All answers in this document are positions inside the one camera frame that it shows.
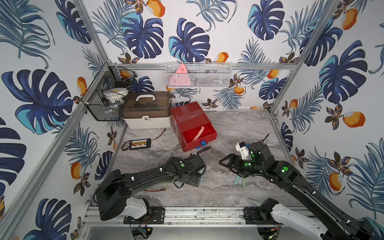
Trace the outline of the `teal fruit knife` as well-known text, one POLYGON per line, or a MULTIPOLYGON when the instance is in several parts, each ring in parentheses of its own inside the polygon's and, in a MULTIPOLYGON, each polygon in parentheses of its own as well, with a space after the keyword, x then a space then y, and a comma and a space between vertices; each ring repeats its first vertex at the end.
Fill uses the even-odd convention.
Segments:
POLYGON ((242 177, 239 177, 239 176, 236 176, 235 180, 234 180, 234 185, 238 185, 239 184, 239 181, 242 180, 243 178, 242 177))

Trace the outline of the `red top drawer blue knob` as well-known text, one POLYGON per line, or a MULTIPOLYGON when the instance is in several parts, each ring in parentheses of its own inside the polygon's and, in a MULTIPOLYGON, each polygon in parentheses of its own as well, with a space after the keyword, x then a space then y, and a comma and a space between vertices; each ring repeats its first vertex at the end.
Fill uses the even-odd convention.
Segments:
POLYGON ((214 141, 218 133, 212 124, 205 124, 185 132, 182 132, 182 147, 184 152, 191 151, 197 147, 206 146, 214 141))

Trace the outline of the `red three-drawer cabinet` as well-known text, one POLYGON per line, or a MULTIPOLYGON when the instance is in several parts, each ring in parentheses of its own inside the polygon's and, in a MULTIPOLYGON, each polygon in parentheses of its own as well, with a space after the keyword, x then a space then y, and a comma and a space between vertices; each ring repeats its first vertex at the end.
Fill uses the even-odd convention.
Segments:
POLYGON ((171 117, 174 132, 182 149, 182 132, 205 124, 212 124, 198 102, 192 102, 187 105, 171 109, 171 117))

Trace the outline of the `pink fruit knife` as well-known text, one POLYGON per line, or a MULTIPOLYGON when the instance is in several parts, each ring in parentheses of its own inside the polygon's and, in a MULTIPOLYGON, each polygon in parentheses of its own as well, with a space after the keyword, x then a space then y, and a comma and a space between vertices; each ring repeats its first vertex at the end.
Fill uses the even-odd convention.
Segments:
POLYGON ((201 129, 199 130, 198 134, 194 137, 193 142, 194 142, 194 141, 197 141, 197 140, 200 138, 200 136, 201 136, 202 133, 204 132, 204 129, 205 129, 205 127, 202 126, 201 129))

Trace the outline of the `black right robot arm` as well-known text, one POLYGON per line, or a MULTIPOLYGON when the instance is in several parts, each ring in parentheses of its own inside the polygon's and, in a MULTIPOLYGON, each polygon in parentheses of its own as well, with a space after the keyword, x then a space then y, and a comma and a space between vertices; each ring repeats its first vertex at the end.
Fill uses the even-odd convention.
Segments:
POLYGON ((260 209, 276 223, 286 225, 317 240, 382 240, 384 228, 370 218, 355 219, 318 193, 293 165, 277 161, 262 142, 236 146, 238 155, 230 154, 219 161, 239 177, 263 177, 302 203, 318 221, 292 213, 273 199, 267 199, 260 209))

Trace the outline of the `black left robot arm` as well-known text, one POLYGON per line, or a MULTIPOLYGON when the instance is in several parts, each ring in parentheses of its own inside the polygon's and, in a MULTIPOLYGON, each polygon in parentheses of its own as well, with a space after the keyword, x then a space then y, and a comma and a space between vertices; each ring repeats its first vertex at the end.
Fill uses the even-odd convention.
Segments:
POLYGON ((147 221, 152 215, 148 200, 133 195, 171 182, 198 187, 205 170, 203 159, 192 154, 186 159, 170 157, 164 165, 142 172, 122 174, 120 170, 112 171, 95 191, 100 219, 108 221, 123 214, 134 220, 147 221))

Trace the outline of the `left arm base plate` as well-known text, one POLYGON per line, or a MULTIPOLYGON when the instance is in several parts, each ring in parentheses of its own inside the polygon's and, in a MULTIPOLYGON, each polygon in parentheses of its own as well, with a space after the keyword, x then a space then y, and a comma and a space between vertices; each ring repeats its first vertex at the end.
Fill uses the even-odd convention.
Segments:
POLYGON ((125 216, 125 225, 163 225, 166 209, 163 207, 151 207, 150 210, 141 218, 125 216))

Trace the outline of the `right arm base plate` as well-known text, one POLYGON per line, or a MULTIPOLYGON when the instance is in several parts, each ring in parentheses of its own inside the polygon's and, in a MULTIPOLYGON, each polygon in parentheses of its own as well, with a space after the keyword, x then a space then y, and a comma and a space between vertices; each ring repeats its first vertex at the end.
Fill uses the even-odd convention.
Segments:
POLYGON ((244 219, 247 225, 278 225, 272 217, 272 208, 245 207, 244 219))

